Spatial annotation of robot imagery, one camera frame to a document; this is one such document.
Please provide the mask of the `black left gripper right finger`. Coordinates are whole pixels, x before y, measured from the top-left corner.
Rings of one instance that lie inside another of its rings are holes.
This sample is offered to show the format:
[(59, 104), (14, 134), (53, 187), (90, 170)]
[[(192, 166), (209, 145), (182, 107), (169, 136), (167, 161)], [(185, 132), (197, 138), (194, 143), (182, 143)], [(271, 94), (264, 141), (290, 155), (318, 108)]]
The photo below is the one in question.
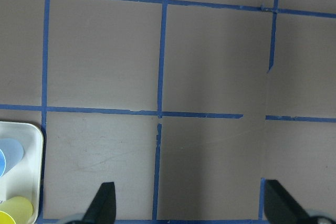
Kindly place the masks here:
[(265, 181), (264, 213), (269, 223), (303, 223), (310, 216), (275, 179)]

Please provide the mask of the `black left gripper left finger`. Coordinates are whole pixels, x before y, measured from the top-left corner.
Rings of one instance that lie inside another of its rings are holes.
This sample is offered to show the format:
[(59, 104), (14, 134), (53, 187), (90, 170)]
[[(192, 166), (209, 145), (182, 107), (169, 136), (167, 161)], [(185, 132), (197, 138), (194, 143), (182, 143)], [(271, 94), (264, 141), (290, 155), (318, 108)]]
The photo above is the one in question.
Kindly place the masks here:
[(110, 223), (116, 220), (116, 191), (114, 182), (102, 183), (81, 223)]

